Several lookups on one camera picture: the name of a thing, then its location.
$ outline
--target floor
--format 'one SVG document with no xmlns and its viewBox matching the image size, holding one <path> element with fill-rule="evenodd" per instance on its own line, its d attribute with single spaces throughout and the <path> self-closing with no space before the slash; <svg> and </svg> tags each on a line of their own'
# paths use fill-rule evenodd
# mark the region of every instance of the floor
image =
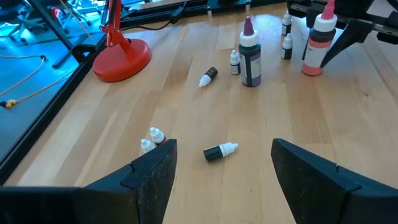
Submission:
<svg viewBox="0 0 398 224">
<path fill-rule="evenodd" d="M 104 35 L 98 29 L 100 16 L 91 14 L 88 18 L 93 22 L 93 26 L 87 27 L 88 32 L 91 33 L 95 41 L 98 41 Z M 12 29 L 12 26 L 2 27 L 1 32 L 6 33 L 7 30 L 10 29 Z M 68 23 L 67 29 L 71 33 L 68 37 L 72 43 L 76 42 L 80 35 L 85 35 L 84 31 L 75 20 Z M 44 32 L 43 30 L 35 29 L 30 33 L 28 30 L 25 30 L 22 37 L 27 39 L 27 45 L 19 41 L 13 42 L 8 38 L 0 39 L 0 55 L 21 56 L 43 54 L 46 56 L 47 61 L 30 79 L 1 96 L 0 100 L 2 101 L 7 101 L 9 99 L 17 100 L 38 91 L 58 80 L 65 73 L 74 71 L 78 66 L 77 61 L 73 57 L 70 57 L 59 69 L 52 68 L 52 65 L 67 52 L 67 48 L 57 39 L 52 31 L 49 30 Z M 84 43 L 93 44 L 90 39 L 86 39 Z M 39 57 L 27 59 L 0 57 L 0 64 L 5 65 L 4 69 L 0 72 L 0 92 L 3 92 L 28 76 L 28 74 L 38 68 L 40 62 L 41 59 Z M 67 78 L 68 76 L 59 84 L 23 101 L 21 104 L 13 107 L 12 110 L 0 109 L 0 126 L 7 127 L 0 129 L 0 136 L 2 137 L 0 148 L 1 160 L 7 156 L 9 149 L 22 136 L 34 119 L 41 114 L 43 108 L 52 99 Z"/>
<path fill-rule="evenodd" d="M 160 31 L 127 30 L 150 45 L 148 66 L 114 84 L 91 71 L 7 184 L 87 185 L 140 156 L 139 141 L 157 126 L 178 139 L 164 223 L 294 223 L 270 157 L 274 138 L 398 187 L 397 46 L 372 34 L 323 75 L 308 77 L 300 72 L 305 21 L 294 18 L 294 52 L 286 61 L 285 4 L 251 12 L 262 44 L 259 87 L 246 88 L 229 73 L 243 12 L 191 17 Z M 199 88 L 211 66 L 218 78 Z M 239 144 L 234 154 L 206 162 L 204 149 L 229 141 Z"/>
</svg>

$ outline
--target chair leg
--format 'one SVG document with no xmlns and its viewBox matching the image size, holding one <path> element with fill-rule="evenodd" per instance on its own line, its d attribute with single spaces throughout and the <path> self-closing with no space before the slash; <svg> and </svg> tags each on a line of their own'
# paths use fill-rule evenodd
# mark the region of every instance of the chair leg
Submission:
<svg viewBox="0 0 398 224">
<path fill-rule="evenodd" d="M 25 30 L 25 24 L 21 23 L 21 26 L 19 28 L 19 32 L 18 32 L 18 37 L 21 39 L 22 38 L 22 34 L 24 33 Z"/>
</svg>

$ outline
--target wooden tabletop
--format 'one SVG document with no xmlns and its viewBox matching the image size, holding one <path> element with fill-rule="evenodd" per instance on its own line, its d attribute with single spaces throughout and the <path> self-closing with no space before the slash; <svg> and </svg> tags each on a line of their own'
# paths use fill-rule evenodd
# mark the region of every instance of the wooden tabletop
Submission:
<svg viewBox="0 0 398 224">
<path fill-rule="evenodd" d="M 397 47 L 371 34 L 321 76 L 308 77 L 300 71 L 305 20 L 293 19 L 293 57 L 281 60 L 285 4 L 251 12 L 262 44 L 257 88 L 229 72 L 244 12 L 128 30 L 126 36 L 149 43 L 148 66 L 113 84 L 91 71 L 7 184 L 87 185 L 142 154 L 139 142 L 156 126 L 178 139 L 164 223 L 294 223 L 270 157 L 274 138 L 398 187 Z M 217 79 L 199 88 L 211 66 Z M 239 144 L 234 154 L 206 162 L 204 149 L 229 141 Z"/>
</svg>

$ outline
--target red desk lamp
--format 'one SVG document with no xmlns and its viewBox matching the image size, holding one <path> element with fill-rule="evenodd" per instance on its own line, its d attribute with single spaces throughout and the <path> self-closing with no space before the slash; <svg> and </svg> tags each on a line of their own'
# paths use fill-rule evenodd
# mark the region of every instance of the red desk lamp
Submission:
<svg viewBox="0 0 398 224">
<path fill-rule="evenodd" d="M 125 80 L 141 71 L 152 57 L 149 46 L 128 39 L 120 31 L 121 0 L 109 1 L 109 22 L 102 27 L 106 48 L 94 60 L 94 73 L 103 82 Z"/>
</svg>

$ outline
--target metal frame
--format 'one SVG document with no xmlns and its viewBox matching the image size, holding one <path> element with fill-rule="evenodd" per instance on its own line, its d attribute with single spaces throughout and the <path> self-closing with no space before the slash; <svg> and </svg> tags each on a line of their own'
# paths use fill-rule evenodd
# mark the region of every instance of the metal frame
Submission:
<svg viewBox="0 0 398 224">
<path fill-rule="evenodd" d="M 45 10 L 43 5 L 41 5 L 40 0 L 28 0 L 28 2 L 34 8 L 34 10 L 40 13 L 44 22 L 49 26 L 49 28 L 54 32 L 54 34 L 61 40 L 64 46 L 68 49 L 68 51 L 65 54 L 63 54 L 52 65 L 53 68 L 59 68 L 70 57 L 72 48 L 74 48 L 74 46 L 83 43 L 83 41 L 87 38 L 87 35 L 81 35 L 75 43 L 71 43 L 68 37 L 66 37 L 66 35 L 64 34 L 63 29 L 55 23 L 55 21 L 48 14 L 47 10 Z"/>
<path fill-rule="evenodd" d="M 78 45 L 73 46 L 72 43 L 66 38 L 62 30 L 54 23 L 50 16 L 44 12 L 43 7 L 40 8 L 40 4 L 36 4 L 38 0 L 29 0 L 32 6 L 39 10 L 43 15 L 43 18 L 49 24 L 50 28 L 55 32 L 57 37 L 65 44 L 68 50 L 72 50 L 73 56 L 78 60 L 84 61 L 79 64 L 77 69 L 73 72 L 70 78 L 65 84 L 59 89 L 54 95 L 48 105 L 43 109 L 42 113 L 38 115 L 37 119 L 27 128 L 23 136 L 13 145 L 9 154 L 3 161 L 0 161 L 0 184 L 4 184 L 8 177 L 12 174 L 14 169 L 18 166 L 21 160 L 29 152 L 31 147 L 38 140 L 40 135 L 45 131 L 47 126 L 51 123 L 58 111 L 66 103 L 72 93 L 75 91 L 80 82 L 84 79 L 86 74 L 90 71 L 93 66 L 95 57 L 105 48 L 105 35 L 98 42 L 95 50 L 91 52 L 87 57 L 82 55 L 85 50 L 90 48 L 89 45 Z M 285 0 L 239 0 L 230 4 L 218 4 L 214 3 L 217 0 L 191 0 L 187 1 L 185 10 L 182 13 L 182 17 L 192 17 L 198 15 L 207 14 L 208 11 L 212 11 L 213 14 L 235 11 L 242 9 L 244 10 L 247 4 L 254 6 L 265 6 L 269 4 L 276 4 L 285 2 Z M 121 20 L 121 28 L 129 29 L 130 27 L 148 24 L 152 22 L 166 21 L 169 19 L 169 15 L 174 12 L 179 6 L 182 6 L 183 2 L 170 4 L 166 6 L 153 7 L 150 9 L 141 9 L 133 11 L 130 15 L 123 17 Z"/>
</svg>

